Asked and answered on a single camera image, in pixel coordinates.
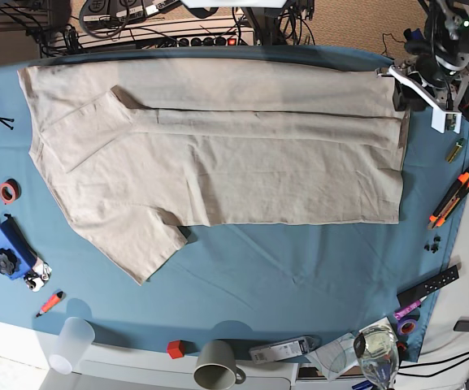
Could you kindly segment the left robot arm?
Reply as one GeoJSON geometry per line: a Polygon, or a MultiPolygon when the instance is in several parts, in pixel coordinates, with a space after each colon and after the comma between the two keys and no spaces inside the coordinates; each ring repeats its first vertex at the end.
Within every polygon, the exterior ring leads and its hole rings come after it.
{"type": "Polygon", "coordinates": [[[409,57],[395,68],[469,121],[469,15],[453,1],[422,1],[427,19],[422,30],[404,32],[409,57]]]}

